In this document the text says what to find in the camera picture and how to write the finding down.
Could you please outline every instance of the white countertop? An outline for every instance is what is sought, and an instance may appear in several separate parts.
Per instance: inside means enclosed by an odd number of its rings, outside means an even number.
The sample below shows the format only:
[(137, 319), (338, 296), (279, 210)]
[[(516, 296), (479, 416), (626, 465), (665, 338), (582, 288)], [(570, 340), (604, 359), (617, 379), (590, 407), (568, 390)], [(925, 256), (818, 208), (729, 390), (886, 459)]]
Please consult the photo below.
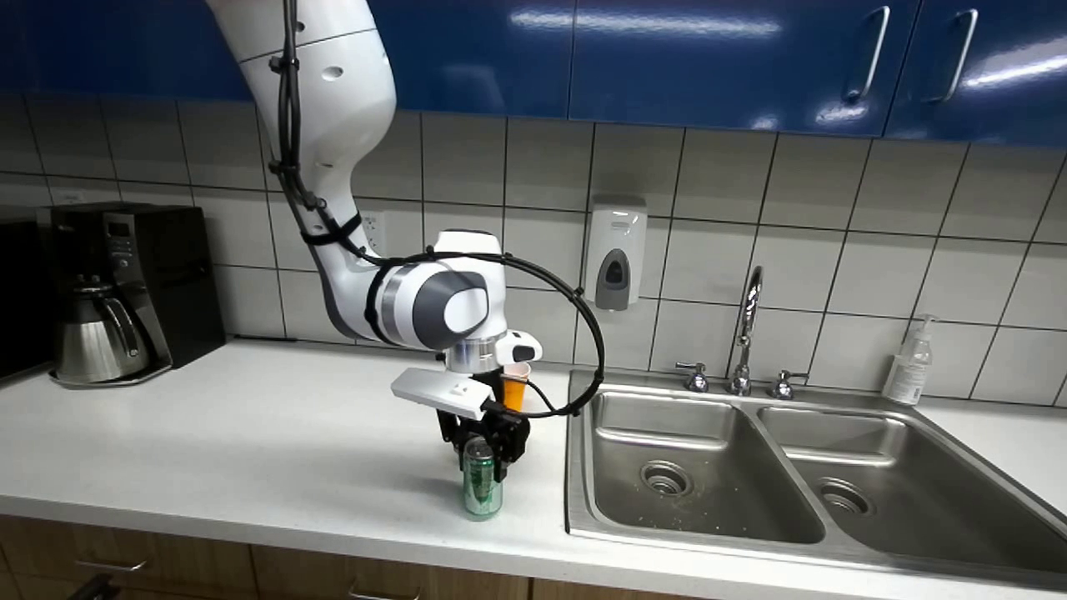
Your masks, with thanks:
[[(565, 531), (565, 421), (537, 421), (499, 516), (466, 519), (413, 359), (230, 344), (129, 390), (0, 386), (0, 514), (695, 597), (1056, 597), (974, 580), (582, 539)], [(565, 374), (541, 374), (568, 396)], [(925, 413), (1067, 514), (1067, 413)]]

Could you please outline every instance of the double sink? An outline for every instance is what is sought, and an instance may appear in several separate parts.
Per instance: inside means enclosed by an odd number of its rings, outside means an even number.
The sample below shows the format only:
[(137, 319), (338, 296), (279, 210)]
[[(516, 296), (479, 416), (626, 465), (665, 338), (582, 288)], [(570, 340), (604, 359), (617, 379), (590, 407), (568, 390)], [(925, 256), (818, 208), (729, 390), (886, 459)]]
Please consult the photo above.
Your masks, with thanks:
[(606, 383), (568, 430), (568, 526), (1067, 591), (1065, 516), (886, 401)]

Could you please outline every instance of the coffee carafe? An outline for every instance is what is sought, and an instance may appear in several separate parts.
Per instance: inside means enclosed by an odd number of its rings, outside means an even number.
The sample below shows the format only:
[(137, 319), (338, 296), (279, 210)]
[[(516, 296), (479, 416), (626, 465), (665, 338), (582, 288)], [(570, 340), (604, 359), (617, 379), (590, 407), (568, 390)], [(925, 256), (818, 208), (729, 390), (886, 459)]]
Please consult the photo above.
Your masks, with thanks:
[(109, 285), (97, 277), (76, 281), (64, 290), (61, 311), (54, 378), (64, 386), (117, 383), (149, 366), (147, 338)]

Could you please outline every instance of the chrome faucet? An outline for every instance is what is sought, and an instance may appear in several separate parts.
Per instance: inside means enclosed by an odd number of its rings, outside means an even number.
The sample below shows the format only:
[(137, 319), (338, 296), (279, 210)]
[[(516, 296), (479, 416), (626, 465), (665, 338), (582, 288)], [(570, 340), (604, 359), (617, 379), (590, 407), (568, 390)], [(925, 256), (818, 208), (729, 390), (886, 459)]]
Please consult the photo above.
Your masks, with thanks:
[(738, 363), (726, 374), (726, 390), (748, 396), (752, 379), (751, 379), (751, 350), (752, 350), (752, 327), (757, 327), (757, 311), (759, 311), (759, 290), (764, 290), (764, 268), (752, 271), (748, 281), (748, 290), (741, 296), (741, 327), (738, 327)]

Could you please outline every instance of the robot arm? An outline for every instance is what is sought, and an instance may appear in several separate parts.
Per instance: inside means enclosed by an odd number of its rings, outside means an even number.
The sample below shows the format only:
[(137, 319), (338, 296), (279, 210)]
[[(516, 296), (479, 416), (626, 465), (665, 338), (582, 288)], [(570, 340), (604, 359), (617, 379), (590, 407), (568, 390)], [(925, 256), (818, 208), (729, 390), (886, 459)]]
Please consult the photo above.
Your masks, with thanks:
[[(459, 253), (499, 253), (488, 233), (441, 233), (441, 260), (391, 264), (375, 253), (351, 195), (352, 168), (393, 119), (393, 75), (362, 0), (207, 0), (237, 58), (275, 144), (276, 178), (319, 268), (332, 327), (446, 358), (452, 374), (491, 374), (541, 358), (511, 334), (504, 268)], [(297, 58), (288, 58), (297, 21)], [(452, 378), (401, 378), (393, 393), (457, 416), (479, 416), (478, 393), (457, 396)]]

